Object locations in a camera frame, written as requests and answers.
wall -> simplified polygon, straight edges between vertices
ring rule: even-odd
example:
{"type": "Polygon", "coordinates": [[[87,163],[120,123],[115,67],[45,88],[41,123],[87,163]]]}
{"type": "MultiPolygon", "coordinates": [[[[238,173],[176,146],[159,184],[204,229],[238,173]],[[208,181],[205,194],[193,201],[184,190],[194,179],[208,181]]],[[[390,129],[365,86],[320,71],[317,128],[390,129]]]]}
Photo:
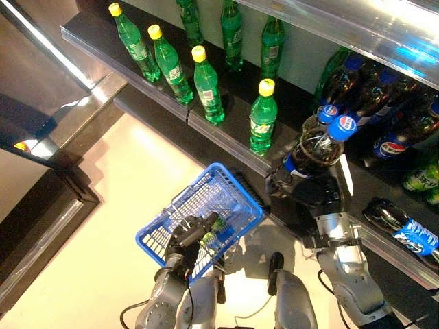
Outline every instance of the wall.
{"type": "Polygon", "coordinates": [[[47,168],[0,149],[0,223],[47,168]]]}
{"type": "MultiPolygon", "coordinates": [[[[126,0],[126,2],[183,28],[175,0],[126,0]]],[[[197,0],[197,3],[204,38],[222,48],[219,21],[223,1],[197,0]]],[[[261,33],[268,16],[243,5],[239,5],[239,8],[244,19],[243,57],[259,66],[261,33]]],[[[326,61],[339,46],[303,29],[284,24],[286,40],[279,76],[313,93],[326,61]]]]}

soft drink bottle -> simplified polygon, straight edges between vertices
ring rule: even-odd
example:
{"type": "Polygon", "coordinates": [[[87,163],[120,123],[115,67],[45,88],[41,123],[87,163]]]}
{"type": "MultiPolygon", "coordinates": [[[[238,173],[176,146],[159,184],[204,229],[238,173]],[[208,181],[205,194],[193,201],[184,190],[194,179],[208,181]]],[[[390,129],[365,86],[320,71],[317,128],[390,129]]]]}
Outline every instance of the soft drink bottle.
{"type": "Polygon", "coordinates": [[[269,16],[262,32],[261,77],[277,78],[284,41],[282,21],[269,16]]]}
{"type": "Polygon", "coordinates": [[[382,69],[376,78],[356,88],[348,98],[348,113],[359,127],[367,124],[375,113],[384,107],[392,93],[392,84],[398,73],[392,69],[382,69]]]}
{"type": "Polygon", "coordinates": [[[430,267],[439,269],[438,237],[422,227],[404,210],[387,199],[374,197],[363,210],[363,216],[372,224],[391,234],[396,240],[430,267]]]}
{"type": "Polygon", "coordinates": [[[259,96],[250,112],[250,148],[263,156],[272,143],[274,122],[277,116],[277,104],[273,98],[274,81],[263,79],[259,82],[259,96]]]}
{"type": "Polygon", "coordinates": [[[316,113],[318,104],[322,98],[323,87],[329,76],[336,70],[336,68],[340,67],[347,59],[351,50],[346,47],[341,46],[327,61],[326,66],[320,76],[320,80],[318,81],[318,85],[316,87],[316,91],[314,91],[314,98],[311,102],[310,112],[316,113]]]}
{"type": "Polygon", "coordinates": [[[283,159],[283,166],[302,178],[323,173],[338,161],[344,151],[344,142],[356,130],[355,121],[347,115],[337,117],[327,129],[309,130],[283,159]]]}
{"type": "Polygon", "coordinates": [[[206,119],[216,125],[224,120],[217,73],[207,61],[206,49],[203,46],[195,46],[192,49],[192,57],[195,61],[193,79],[204,107],[206,119]]]}
{"type": "Polygon", "coordinates": [[[352,53],[343,65],[336,69],[324,84],[318,111],[325,105],[337,106],[341,112],[346,96],[361,82],[359,70],[364,64],[364,57],[352,53]]]}
{"type": "Polygon", "coordinates": [[[398,81],[395,82],[387,103],[380,111],[375,113],[375,115],[369,121],[369,124],[376,125],[380,122],[388,113],[391,113],[393,109],[398,108],[402,103],[410,98],[410,95],[419,87],[419,82],[412,79],[406,75],[400,77],[398,81]]]}
{"type": "Polygon", "coordinates": [[[193,99],[193,93],[183,73],[177,51],[163,37],[158,25],[151,25],[148,28],[148,34],[154,41],[158,66],[171,86],[177,101],[181,104],[188,104],[193,99]]]}
{"type": "Polygon", "coordinates": [[[195,0],[176,0],[180,17],[186,30],[186,39],[189,46],[194,47],[203,43],[198,19],[198,6],[195,0]]]}
{"type": "Polygon", "coordinates": [[[118,3],[112,3],[108,9],[115,18],[117,31],[122,43],[137,63],[142,75],[150,82],[160,78],[160,69],[152,57],[151,51],[140,35],[140,31],[123,13],[118,3]]]}
{"type": "Polygon", "coordinates": [[[405,175],[403,187],[408,191],[425,191],[439,186],[439,160],[431,161],[428,165],[411,170],[405,175]]]}
{"type": "Polygon", "coordinates": [[[403,153],[409,146],[426,139],[439,129],[439,101],[436,95],[432,102],[424,101],[417,108],[401,113],[399,119],[373,144],[362,158],[366,167],[380,160],[387,160],[403,153]]]}
{"type": "Polygon", "coordinates": [[[241,70],[242,16],[233,0],[224,0],[221,13],[222,39],[226,51],[226,65],[231,71],[241,70]]]}
{"type": "Polygon", "coordinates": [[[432,206],[439,206],[439,187],[429,190],[425,199],[432,206]]]}
{"type": "Polygon", "coordinates": [[[302,129],[300,131],[298,141],[300,137],[306,134],[309,130],[317,127],[327,127],[336,117],[338,116],[338,109],[334,105],[326,105],[315,115],[311,115],[302,124],[302,129]]]}

green bottle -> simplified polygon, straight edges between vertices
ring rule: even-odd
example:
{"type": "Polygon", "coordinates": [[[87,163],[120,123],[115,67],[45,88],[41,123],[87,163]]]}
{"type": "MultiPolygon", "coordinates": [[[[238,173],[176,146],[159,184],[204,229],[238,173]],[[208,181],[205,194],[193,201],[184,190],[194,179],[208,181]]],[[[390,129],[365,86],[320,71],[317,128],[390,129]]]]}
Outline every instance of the green bottle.
{"type": "Polygon", "coordinates": [[[263,79],[259,83],[259,96],[252,105],[250,113],[250,148],[263,156],[272,143],[274,122],[277,116],[277,104],[273,98],[274,81],[263,79]]]}
{"type": "Polygon", "coordinates": [[[203,43],[198,19],[198,7],[195,0],[177,0],[180,17],[185,26],[186,38],[189,46],[193,47],[203,43]]]}
{"type": "Polygon", "coordinates": [[[323,73],[320,76],[320,80],[316,87],[316,91],[314,92],[314,98],[313,101],[311,102],[310,112],[313,112],[314,114],[316,113],[318,104],[320,102],[320,99],[322,98],[324,84],[328,80],[328,77],[331,75],[331,73],[334,72],[336,68],[338,68],[340,65],[344,63],[345,59],[347,59],[350,53],[351,50],[341,46],[337,50],[337,52],[335,52],[328,59],[327,65],[324,67],[323,73]]]}
{"type": "Polygon", "coordinates": [[[158,67],[174,91],[177,101],[181,104],[188,104],[193,99],[193,93],[183,73],[177,51],[162,36],[162,31],[157,24],[148,28],[148,34],[154,41],[158,67]]]}
{"type": "Polygon", "coordinates": [[[282,21],[269,16],[262,32],[261,77],[277,78],[284,41],[282,21]]]}
{"type": "Polygon", "coordinates": [[[439,160],[409,171],[403,181],[403,187],[408,191],[425,191],[436,186],[439,186],[439,160]]]}
{"type": "Polygon", "coordinates": [[[154,61],[151,51],[143,41],[137,26],[125,16],[118,3],[111,4],[108,9],[116,20],[121,41],[139,66],[143,76],[151,82],[158,80],[160,78],[160,69],[154,61]]]}
{"type": "Polygon", "coordinates": [[[241,70],[242,16],[233,0],[224,0],[221,13],[222,40],[226,51],[226,64],[231,71],[241,70]]]}
{"type": "Polygon", "coordinates": [[[429,190],[425,199],[432,206],[439,206],[439,187],[429,190]]]}
{"type": "Polygon", "coordinates": [[[195,46],[192,49],[192,57],[195,61],[193,79],[204,107],[206,119],[217,125],[224,120],[217,73],[207,62],[206,49],[203,46],[195,46]]]}

black cable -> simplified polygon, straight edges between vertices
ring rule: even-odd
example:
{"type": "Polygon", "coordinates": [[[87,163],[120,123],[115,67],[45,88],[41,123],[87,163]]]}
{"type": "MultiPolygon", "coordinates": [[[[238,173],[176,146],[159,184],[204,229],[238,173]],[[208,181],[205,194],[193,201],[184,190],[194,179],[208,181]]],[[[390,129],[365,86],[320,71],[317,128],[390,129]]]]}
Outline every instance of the black cable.
{"type": "MultiPolygon", "coordinates": [[[[334,295],[334,291],[333,291],[331,288],[329,288],[329,287],[323,282],[323,279],[322,279],[322,273],[323,273],[323,270],[322,270],[322,269],[319,270],[319,272],[317,273],[318,280],[320,281],[320,283],[322,284],[322,286],[325,287],[325,289],[326,289],[327,291],[329,291],[330,293],[332,293],[332,294],[334,295]]],[[[340,306],[340,303],[339,303],[338,301],[337,301],[337,307],[338,307],[338,312],[340,313],[340,317],[342,318],[342,321],[343,321],[344,326],[346,327],[346,329],[351,329],[351,328],[348,326],[348,323],[346,322],[346,320],[345,320],[345,318],[344,318],[344,316],[343,316],[342,307],[340,306]]]]}
{"type": "Polygon", "coordinates": [[[129,327],[125,324],[125,321],[123,320],[123,315],[124,315],[128,310],[131,310],[132,308],[136,308],[136,307],[139,307],[139,306],[142,306],[142,305],[147,304],[147,303],[149,302],[149,300],[150,300],[150,299],[148,298],[148,299],[145,300],[144,302],[140,302],[140,303],[137,303],[137,304],[133,304],[133,305],[131,305],[131,306],[126,307],[126,308],[123,309],[123,311],[121,312],[121,314],[120,314],[120,316],[119,316],[119,320],[120,320],[120,322],[121,322],[121,325],[122,325],[123,329],[129,329],[129,327]]]}
{"type": "Polygon", "coordinates": [[[192,292],[191,288],[189,287],[189,283],[187,284],[187,290],[189,292],[189,297],[191,298],[191,304],[192,304],[192,311],[191,311],[191,321],[189,322],[189,325],[187,326],[187,329],[190,329],[193,321],[193,299],[192,299],[192,292]]]}

beige floor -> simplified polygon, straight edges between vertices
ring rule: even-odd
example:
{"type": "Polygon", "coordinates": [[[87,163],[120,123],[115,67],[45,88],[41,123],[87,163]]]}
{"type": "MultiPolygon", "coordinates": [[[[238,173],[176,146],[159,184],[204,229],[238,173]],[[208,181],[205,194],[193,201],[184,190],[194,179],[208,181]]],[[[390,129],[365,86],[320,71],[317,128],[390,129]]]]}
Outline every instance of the beige floor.
{"type": "MultiPolygon", "coordinates": [[[[134,235],[203,170],[126,114],[85,155],[81,167],[102,203],[0,321],[1,329],[120,328],[121,309],[149,297],[158,269],[134,235]]],[[[249,315],[268,299],[260,277],[273,251],[284,253],[285,267],[308,288],[319,328],[344,327],[335,298],[317,280],[317,262],[305,260],[300,243],[281,227],[264,221],[241,245],[246,257],[236,256],[233,265],[245,269],[226,278],[227,303],[218,308],[217,327],[233,327],[235,315],[249,315]]],[[[272,298],[259,314],[238,319],[239,325],[273,328],[275,303],[272,298]]],[[[138,311],[126,314],[132,329],[138,311]]]]}

